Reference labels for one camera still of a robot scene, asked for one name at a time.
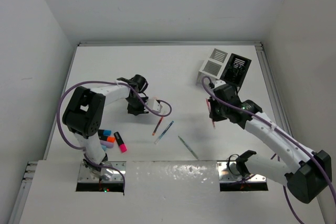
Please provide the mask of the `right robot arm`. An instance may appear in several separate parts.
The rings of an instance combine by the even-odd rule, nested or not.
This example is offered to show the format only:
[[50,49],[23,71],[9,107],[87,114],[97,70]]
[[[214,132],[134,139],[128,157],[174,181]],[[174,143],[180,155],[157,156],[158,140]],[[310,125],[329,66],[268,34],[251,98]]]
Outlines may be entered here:
[[208,100],[211,119],[215,122],[229,120],[237,124],[261,140],[281,159],[281,162],[271,161],[256,151],[247,150],[236,158],[234,165],[229,166],[232,175],[241,178],[251,174],[266,176],[287,187],[297,200],[305,204],[326,187],[335,195],[331,157],[327,152],[315,152],[301,145],[273,123],[255,102],[241,101],[236,88],[224,81],[210,83],[206,92],[211,96]]

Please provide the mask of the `pink pen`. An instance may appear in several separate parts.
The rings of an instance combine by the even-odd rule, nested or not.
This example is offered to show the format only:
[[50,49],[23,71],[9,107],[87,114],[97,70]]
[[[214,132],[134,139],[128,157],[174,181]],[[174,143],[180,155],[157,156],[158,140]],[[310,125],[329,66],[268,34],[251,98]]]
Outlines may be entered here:
[[[209,115],[210,115],[210,113],[211,113],[211,105],[210,105],[208,99],[205,99],[205,101],[206,101],[207,109],[208,109],[208,112],[209,112]],[[215,122],[214,122],[213,119],[211,119],[211,118],[210,118],[210,120],[211,120],[213,129],[216,129]]]

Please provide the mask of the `green pen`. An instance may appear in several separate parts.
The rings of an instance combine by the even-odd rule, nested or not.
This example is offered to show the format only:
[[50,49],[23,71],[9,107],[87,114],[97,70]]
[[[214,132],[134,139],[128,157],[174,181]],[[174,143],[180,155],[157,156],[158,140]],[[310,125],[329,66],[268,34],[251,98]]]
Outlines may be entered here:
[[192,154],[192,156],[196,159],[196,160],[200,160],[199,157],[197,156],[197,154],[191,149],[191,147],[180,137],[178,136],[178,139],[181,141],[181,143],[187,148],[187,150]]

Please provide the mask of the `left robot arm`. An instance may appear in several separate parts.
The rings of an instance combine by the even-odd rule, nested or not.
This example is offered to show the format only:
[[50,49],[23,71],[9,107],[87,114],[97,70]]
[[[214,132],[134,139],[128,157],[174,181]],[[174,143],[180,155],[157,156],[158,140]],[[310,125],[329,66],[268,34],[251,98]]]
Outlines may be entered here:
[[75,88],[72,97],[62,116],[62,122],[78,140],[80,147],[92,167],[100,170],[108,160],[107,154],[102,149],[98,130],[101,125],[104,107],[120,99],[128,102],[127,112],[133,115],[146,114],[143,105],[148,97],[138,99],[137,93],[143,93],[148,82],[145,77],[136,74],[131,79],[119,78],[118,84],[104,85],[97,88]]

